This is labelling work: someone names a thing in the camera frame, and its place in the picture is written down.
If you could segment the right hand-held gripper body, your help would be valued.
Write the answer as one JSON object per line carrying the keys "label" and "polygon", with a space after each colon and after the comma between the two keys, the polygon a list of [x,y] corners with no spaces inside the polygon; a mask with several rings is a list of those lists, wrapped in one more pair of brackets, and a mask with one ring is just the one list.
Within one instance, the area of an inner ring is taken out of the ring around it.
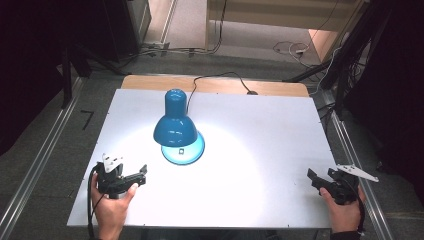
{"label": "right hand-held gripper body", "polygon": [[336,169],[340,172],[341,179],[334,181],[333,190],[330,192],[336,204],[344,205],[346,202],[353,202],[359,198],[359,179],[366,179],[378,182],[379,178],[373,176],[355,165],[338,164]]}

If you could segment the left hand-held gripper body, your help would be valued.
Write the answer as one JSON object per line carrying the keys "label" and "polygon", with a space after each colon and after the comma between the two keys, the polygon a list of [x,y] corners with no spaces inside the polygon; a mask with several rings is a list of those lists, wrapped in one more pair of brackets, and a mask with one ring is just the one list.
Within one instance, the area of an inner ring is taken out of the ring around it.
{"label": "left hand-held gripper body", "polygon": [[133,185],[122,175],[123,158],[102,155],[102,161],[98,163],[98,190],[107,194],[112,199],[119,199]]}

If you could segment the blue desk lamp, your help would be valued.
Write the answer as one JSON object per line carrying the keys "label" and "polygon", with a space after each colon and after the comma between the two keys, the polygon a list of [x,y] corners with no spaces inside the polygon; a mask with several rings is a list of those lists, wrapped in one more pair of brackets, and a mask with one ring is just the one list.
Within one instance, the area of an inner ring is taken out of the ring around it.
{"label": "blue desk lamp", "polygon": [[187,95],[181,89],[166,92],[165,114],[156,124],[153,138],[173,164],[189,165],[202,156],[205,140],[187,115]]}

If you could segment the person's right hand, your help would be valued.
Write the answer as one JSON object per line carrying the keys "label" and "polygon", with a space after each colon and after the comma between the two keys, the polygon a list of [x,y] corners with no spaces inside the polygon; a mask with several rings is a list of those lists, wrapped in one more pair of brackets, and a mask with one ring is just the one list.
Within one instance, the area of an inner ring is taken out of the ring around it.
{"label": "person's right hand", "polygon": [[358,193],[358,200],[345,205],[338,205],[325,188],[320,189],[321,197],[328,208],[328,215],[333,233],[356,231],[358,229],[361,220],[359,201],[365,201],[365,195],[361,187],[358,187]]}

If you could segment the person's left hand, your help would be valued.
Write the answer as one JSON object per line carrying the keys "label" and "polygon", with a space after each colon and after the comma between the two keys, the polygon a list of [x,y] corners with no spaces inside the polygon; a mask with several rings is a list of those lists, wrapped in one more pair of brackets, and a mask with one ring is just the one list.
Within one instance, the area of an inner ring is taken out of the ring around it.
{"label": "person's left hand", "polygon": [[130,202],[136,194],[138,185],[134,183],[124,197],[110,199],[98,191],[97,177],[98,174],[95,173],[90,188],[94,214],[98,223],[98,238],[100,240],[119,240]]}

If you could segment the dark curtain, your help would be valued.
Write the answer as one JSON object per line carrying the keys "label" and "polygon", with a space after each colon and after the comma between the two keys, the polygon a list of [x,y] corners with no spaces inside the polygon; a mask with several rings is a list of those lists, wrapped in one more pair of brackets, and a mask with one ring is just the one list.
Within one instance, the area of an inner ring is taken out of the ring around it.
{"label": "dark curtain", "polygon": [[383,0],[391,14],[345,107],[377,139],[382,163],[424,206],[424,0]]}
{"label": "dark curtain", "polygon": [[63,92],[64,45],[123,73],[112,63],[138,52],[131,1],[0,0],[0,156]]}

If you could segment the black metal stand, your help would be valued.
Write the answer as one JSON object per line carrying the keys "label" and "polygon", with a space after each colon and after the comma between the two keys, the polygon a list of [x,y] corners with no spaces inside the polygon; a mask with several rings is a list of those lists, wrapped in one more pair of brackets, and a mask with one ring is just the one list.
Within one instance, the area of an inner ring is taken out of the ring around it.
{"label": "black metal stand", "polygon": [[65,109],[72,100],[71,67],[82,77],[91,75],[91,68],[87,61],[84,48],[79,44],[68,44],[62,47],[62,76],[63,76],[63,103],[61,108]]}
{"label": "black metal stand", "polygon": [[312,67],[298,76],[287,79],[286,83],[298,83],[313,74],[325,70],[325,76],[317,84],[317,87],[327,91],[331,90],[334,84],[337,85],[333,110],[341,118],[343,99],[348,85],[351,66],[359,59],[368,42],[375,39],[383,31],[393,3],[394,0],[371,0],[345,43],[332,52],[330,60]]}

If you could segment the wooden table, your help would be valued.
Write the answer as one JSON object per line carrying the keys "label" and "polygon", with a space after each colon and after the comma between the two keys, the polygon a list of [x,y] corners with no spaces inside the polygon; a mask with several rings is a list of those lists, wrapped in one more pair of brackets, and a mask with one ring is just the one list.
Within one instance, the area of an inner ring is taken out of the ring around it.
{"label": "wooden table", "polygon": [[308,97],[302,83],[268,82],[246,80],[238,77],[195,77],[178,75],[129,75],[122,89],[167,91],[179,88],[186,92],[196,90],[206,93],[246,94],[254,91],[264,96]]}

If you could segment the grey power strip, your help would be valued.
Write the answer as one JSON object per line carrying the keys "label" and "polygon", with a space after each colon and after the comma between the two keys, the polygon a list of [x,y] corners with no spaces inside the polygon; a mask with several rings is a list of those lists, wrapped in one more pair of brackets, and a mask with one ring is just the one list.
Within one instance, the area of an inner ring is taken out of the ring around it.
{"label": "grey power strip", "polygon": [[143,43],[142,49],[143,50],[167,50],[170,46],[169,42],[155,42],[155,43]]}

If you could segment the light wooden furniture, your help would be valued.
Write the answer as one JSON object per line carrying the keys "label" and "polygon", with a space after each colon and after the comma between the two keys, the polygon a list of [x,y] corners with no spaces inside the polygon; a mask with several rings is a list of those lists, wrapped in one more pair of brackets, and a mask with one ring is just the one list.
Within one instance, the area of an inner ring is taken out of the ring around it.
{"label": "light wooden furniture", "polygon": [[330,58],[339,41],[351,32],[369,6],[369,0],[207,0],[209,22],[230,22],[308,29],[321,62]]}

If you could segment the aluminium floor rail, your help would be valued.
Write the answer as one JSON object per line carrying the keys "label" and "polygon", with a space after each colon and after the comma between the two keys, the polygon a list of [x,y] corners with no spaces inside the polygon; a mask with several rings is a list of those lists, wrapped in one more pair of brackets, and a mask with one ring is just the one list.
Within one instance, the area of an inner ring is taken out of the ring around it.
{"label": "aluminium floor rail", "polygon": [[[346,128],[345,120],[340,119],[335,110],[331,110],[328,119],[324,121],[324,125],[326,126],[327,139],[330,142],[332,153],[336,154],[338,151],[341,151],[341,153],[335,157],[336,162],[352,164],[364,170],[365,165],[363,163],[363,158],[358,155],[348,129]],[[366,214],[373,226],[373,232],[377,239],[394,240],[394,235],[392,234],[391,228],[374,191],[376,183],[371,180],[363,179],[360,179],[359,182],[367,197],[367,202],[365,204]]]}
{"label": "aluminium floor rail", "polygon": [[16,193],[11,198],[11,201],[7,204],[5,213],[2,215],[0,220],[0,240],[8,240],[11,235],[15,224],[25,208],[39,177],[49,161],[52,151],[54,150],[56,143],[75,108],[83,86],[84,80],[81,77],[77,77],[71,88],[74,95],[71,97],[67,106],[59,111],[53,126],[43,141],[43,144],[35,156],[29,170],[19,185]]}

